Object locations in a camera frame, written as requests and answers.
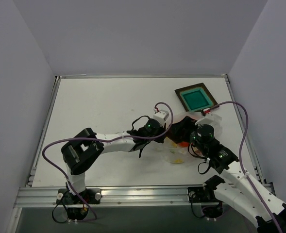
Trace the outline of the clear plastic bag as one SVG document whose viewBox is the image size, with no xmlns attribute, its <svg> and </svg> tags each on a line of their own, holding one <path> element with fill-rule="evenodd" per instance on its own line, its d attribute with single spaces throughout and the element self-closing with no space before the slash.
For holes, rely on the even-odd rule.
<svg viewBox="0 0 286 233">
<path fill-rule="evenodd" d="M 198 121 L 205 115 L 202 115 L 200 112 L 185 112 L 175 115 L 173 124 L 180 122 L 185 116 L 189 116 Z M 214 137 L 219 137 L 222 134 L 221 122 L 220 124 L 212 124 L 211 126 L 214 128 Z M 167 162 L 172 164 L 182 164 L 185 162 L 191 162 L 193 159 L 204 159 L 201 152 L 190 142 L 187 148 L 181 148 L 178 146 L 178 143 L 174 143 L 170 139 L 170 129 L 165 136 L 164 143 L 153 143 L 152 148 L 155 152 L 161 154 Z"/>
</svg>

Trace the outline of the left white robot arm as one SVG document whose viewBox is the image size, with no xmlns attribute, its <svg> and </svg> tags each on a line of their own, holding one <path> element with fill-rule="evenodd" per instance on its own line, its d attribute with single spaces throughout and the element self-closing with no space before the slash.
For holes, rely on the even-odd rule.
<svg viewBox="0 0 286 233">
<path fill-rule="evenodd" d="M 62 146 L 61 153 L 67 167 L 68 198 L 73 203 L 81 203 L 85 199 L 85 172 L 101 154 L 142 151 L 153 141 L 153 137 L 165 131 L 165 120 L 155 118 L 148 119 L 147 123 L 137 130 L 118 134 L 97 134 L 91 128 L 82 130 L 74 138 L 87 137 L 100 141 L 74 140 Z"/>
</svg>

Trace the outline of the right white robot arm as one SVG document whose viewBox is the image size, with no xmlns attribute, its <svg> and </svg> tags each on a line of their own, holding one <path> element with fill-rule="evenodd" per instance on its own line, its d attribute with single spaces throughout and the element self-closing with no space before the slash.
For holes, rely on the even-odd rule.
<svg viewBox="0 0 286 233">
<path fill-rule="evenodd" d="M 211 125 L 197 125 L 188 116 L 174 123 L 168 137 L 195 146 L 216 175 L 203 183 L 208 200 L 228 204 L 247 218 L 259 233 L 286 233 L 286 203 L 250 174 L 230 149 L 214 136 Z"/>
</svg>

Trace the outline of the teal rectangular tray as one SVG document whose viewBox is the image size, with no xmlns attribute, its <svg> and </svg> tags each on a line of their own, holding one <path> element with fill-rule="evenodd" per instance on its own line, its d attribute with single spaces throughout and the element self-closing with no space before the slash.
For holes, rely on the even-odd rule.
<svg viewBox="0 0 286 233">
<path fill-rule="evenodd" d="M 187 112 L 200 112 L 202 109 L 218 104 L 204 83 L 186 86 L 174 91 Z"/>
</svg>

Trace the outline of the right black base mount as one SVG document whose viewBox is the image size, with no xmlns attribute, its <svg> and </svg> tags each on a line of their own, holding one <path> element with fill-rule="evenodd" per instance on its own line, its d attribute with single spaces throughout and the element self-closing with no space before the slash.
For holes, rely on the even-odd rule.
<svg viewBox="0 0 286 233">
<path fill-rule="evenodd" d="M 192 203 L 219 202 L 214 191 L 203 186 L 190 186 L 187 188 L 188 200 Z"/>
</svg>

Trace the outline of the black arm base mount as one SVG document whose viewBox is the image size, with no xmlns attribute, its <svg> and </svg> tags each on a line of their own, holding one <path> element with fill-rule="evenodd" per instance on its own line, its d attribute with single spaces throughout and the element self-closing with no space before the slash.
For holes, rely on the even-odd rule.
<svg viewBox="0 0 286 233">
<path fill-rule="evenodd" d="M 85 191 L 79 193 L 79 195 L 88 204 L 100 204 L 101 200 L 101 189 L 99 188 L 87 188 Z M 58 190 L 56 197 L 56 204 L 63 202 L 65 205 L 83 204 L 82 200 L 72 193 L 70 193 L 68 188 L 62 188 Z"/>
</svg>

